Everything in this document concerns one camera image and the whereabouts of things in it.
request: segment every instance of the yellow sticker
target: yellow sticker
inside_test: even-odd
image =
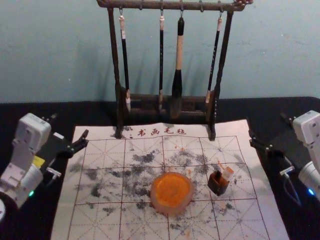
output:
[[[34,156],[32,163],[39,169],[45,163],[45,160],[41,157]]]

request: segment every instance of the black table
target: black table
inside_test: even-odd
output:
[[[217,111],[217,122],[248,119],[251,129],[260,139],[268,141],[277,134],[288,130],[280,120],[281,112],[288,116],[299,116],[309,110],[320,112],[320,99],[314,97],[281,97],[222,99]],[[67,103],[24,103],[0,104],[0,173],[7,166],[12,154],[11,141],[14,137],[19,118],[27,113],[48,117],[52,113],[59,116],[52,125],[52,130],[71,140],[77,125],[110,126],[115,125],[114,102],[67,102]],[[140,117],[130,120],[130,124],[151,124],[165,119]],[[180,124],[204,124],[197,119],[178,119]],[[303,207],[297,207],[284,193],[279,182],[278,169],[273,161],[266,159],[259,152],[263,168],[266,171],[276,203],[292,240],[320,239],[320,204],[306,193],[304,186],[297,180],[297,186]],[[67,162],[60,161],[58,167],[64,172]],[[55,212],[58,205],[63,178],[49,189],[37,188],[15,216],[0,225],[0,239],[37,240],[50,239]]]

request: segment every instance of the blue wall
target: blue wall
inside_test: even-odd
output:
[[[244,12],[236,12],[221,98],[319,98],[319,9],[318,0],[255,0]],[[160,11],[124,9],[123,15],[131,92],[156,94]],[[167,95],[175,71],[179,15],[176,10],[164,11],[163,89]],[[184,95],[206,94],[218,15],[208,11],[183,14]],[[114,16],[124,85],[117,9]],[[95,0],[2,0],[0,102],[96,100],[115,100],[107,10]]]

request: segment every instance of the small ink bottle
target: small ink bottle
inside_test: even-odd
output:
[[[219,170],[211,173],[208,180],[208,187],[217,196],[224,194],[233,174],[234,171],[228,166],[223,170],[222,174]]]

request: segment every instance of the calligraphy brush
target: calligraphy brush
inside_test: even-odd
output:
[[[178,20],[178,36],[176,40],[176,62],[175,73],[172,84],[172,96],[170,104],[170,115],[172,119],[179,117],[182,107],[182,57],[183,57],[183,45],[184,45],[184,28],[185,21],[181,16]]]
[[[217,47],[218,47],[218,42],[219,42],[221,23],[222,23],[222,19],[221,19],[221,16],[220,16],[219,19],[218,19],[218,25],[217,25],[216,34],[215,34],[215,42],[214,42],[214,47],[213,47],[213,56],[212,56],[210,76],[209,76],[208,92],[206,93],[206,97],[205,97],[205,103],[206,104],[208,104],[209,100],[210,100],[211,83],[212,83],[212,77],[213,77],[213,74],[214,74],[214,68],[215,68],[215,62],[216,62]]]
[[[131,100],[130,100],[129,76],[128,76],[128,59],[127,59],[127,45],[126,45],[126,32],[125,32],[125,17],[122,14],[119,17],[119,21],[120,21],[123,64],[124,64],[125,103],[126,103],[126,108],[130,112]]]
[[[162,15],[160,17],[160,76],[159,76],[159,111],[162,109],[163,101],[163,76],[164,76],[164,27],[165,27],[165,18]]]

